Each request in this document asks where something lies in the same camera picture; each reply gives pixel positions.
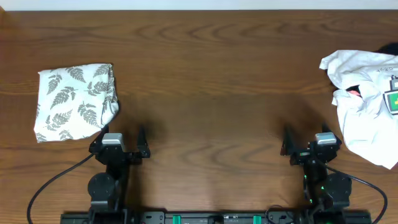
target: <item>white wall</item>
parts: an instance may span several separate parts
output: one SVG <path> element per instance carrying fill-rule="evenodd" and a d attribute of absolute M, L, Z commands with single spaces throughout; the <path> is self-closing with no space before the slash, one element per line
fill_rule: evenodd
<path fill-rule="evenodd" d="M 398 9 L 398 0 L 0 0 L 6 11 Z"/>

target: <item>folded cloth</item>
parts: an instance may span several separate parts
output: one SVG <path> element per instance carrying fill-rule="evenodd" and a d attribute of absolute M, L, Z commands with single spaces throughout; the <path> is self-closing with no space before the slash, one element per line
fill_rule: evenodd
<path fill-rule="evenodd" d="M 388 169 L 398 162 L 398 57 L 338 50 L 322 59 L 347 148 Z M 359 85 L 360 94 L 347 92 Z"/>
<path fill-rule="evenodd" d="M 37 142 L 86 138 L 119 110 L 111 64 L 44 70 L 39 75 Z"/>

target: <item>wood grain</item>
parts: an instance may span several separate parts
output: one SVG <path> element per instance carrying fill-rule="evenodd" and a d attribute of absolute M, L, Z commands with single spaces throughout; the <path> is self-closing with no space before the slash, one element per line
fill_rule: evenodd
<path fill-rule="evenodd" d="M 133 170 L 129 204 L 167 210 L 261 210 L 304 203 L 300 167 L 279 156 L 285 123 L 311 140 L 326 120 L 341 135 L 333 87 L 318 69 L 338 49 L 377 50 L 398 39 L 397 11 L 9 12 L 0 33 L 0 217 L 26 223 L 31 196 L 88 155 L 93 138 L 37 144 L 38 71 L 114 65 L 121 104 L 111 130 L 131 145 L 144 124 L 153 156 Z M 398 170 L 345 147 L 331 166 L 389 196 L 381 223 L 398 222 Z M 35 223 L 90 206 L 94 159 L 49 185 Z M 353 184 L 351 207 L 373 218 L 382 197 Z"/>

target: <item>crumpled white cloth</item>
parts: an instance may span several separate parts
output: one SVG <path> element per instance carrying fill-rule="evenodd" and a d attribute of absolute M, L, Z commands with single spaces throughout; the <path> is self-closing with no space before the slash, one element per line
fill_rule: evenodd
<path fill-rule="evenodd" d="M 87 138 L 119 110 L 111 64 L 39 72 L 37 142 Z"/>
<path fill-rule="evenodd" d="M 338 50 L 321 69 L 340 90 L 333 93 L 347 148 L 388 169 L 398 162 L 398 57 Z M 345 89 L 359 85 L 361 96 Z"/>

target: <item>white cloth with leaf print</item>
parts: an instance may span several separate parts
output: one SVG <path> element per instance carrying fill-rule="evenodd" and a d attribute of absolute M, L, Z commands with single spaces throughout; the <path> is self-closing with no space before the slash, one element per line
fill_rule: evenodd
<path fill-rule="evenodd" d="M 111 64 L 39 72 L 37 142 L 87 138 L 119 110 Z"/>

